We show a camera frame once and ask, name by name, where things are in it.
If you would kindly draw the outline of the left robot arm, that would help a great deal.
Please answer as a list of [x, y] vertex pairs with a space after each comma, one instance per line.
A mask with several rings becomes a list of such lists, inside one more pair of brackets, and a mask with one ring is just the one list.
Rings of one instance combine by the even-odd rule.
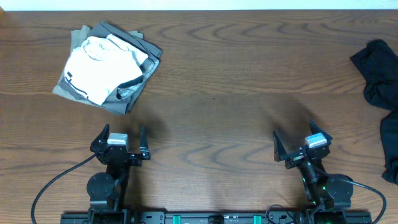
[[105, 172], [93, 175], [86, 186], [90, 210], [95, 213], [120, 211], [132, 166], [141, 166], [150, 159], [145, 127], [141, 128], [139, 153], [129, 152], [129, 136], [110, 133], [107, 124], [93, 140], [90, 151], [106, 166]]

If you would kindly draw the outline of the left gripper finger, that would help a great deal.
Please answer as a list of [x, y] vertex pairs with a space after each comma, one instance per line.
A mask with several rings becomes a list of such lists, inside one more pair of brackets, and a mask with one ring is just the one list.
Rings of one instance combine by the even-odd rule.
[[103, 130], [98, 135], [98, 143], [105, 144], [109, 138], [109, 124], [106, 124]]
[[146, 127], [145, 126], [141, 127], [139, 149], [140, 149], [141, 154], [149, 153], [149, 147], [148, 147], [148, 143], [147, 143]]

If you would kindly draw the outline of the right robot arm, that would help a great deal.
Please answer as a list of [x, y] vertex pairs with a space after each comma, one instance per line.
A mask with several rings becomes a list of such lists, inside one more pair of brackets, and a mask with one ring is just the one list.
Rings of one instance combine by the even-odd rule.
[[328, 174], [322, 159], [330, 153], [331, 140], [328, 133], [309, 122], [311, 135], [304, 140], [298, 151], [288, 153], [276, 132], [274, 138], [274, 160], [285, 162], [286, 169], [297, 168], [309, 201], [322, 210], [349, 208], [353, 195], [351, 179], [343, 174]]

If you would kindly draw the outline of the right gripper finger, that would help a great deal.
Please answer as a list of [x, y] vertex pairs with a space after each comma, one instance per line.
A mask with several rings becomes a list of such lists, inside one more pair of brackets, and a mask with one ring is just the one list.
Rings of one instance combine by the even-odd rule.
[[287, 151], [285, 150], [285, 147], [282, 144], [276, 131], [273, 131], [273, 138], [274, 138], [274, 160], [275, 161], [286, 160]]
[[321, 133], [323, 134], [323, 136], [327, 139], [327, 140], [332, 140], [332, 137], [325, 132], [324, 130], [322, 130], [313, 120], [309, 121], [309, 126], [310, 126], [310, 130], [312, 132], [312, 134], [318, 134]]

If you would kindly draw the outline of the black polo shirt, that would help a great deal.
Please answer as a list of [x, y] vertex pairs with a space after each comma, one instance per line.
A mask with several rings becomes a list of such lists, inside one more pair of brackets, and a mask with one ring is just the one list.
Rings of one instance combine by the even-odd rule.
[[397, 55], [385, 41], [377, 39], [368, 42], [350, 60], [366, 82], [364, 99], [389, 111], [380, 125], [386, 169], [382, 178], [397, 184]]

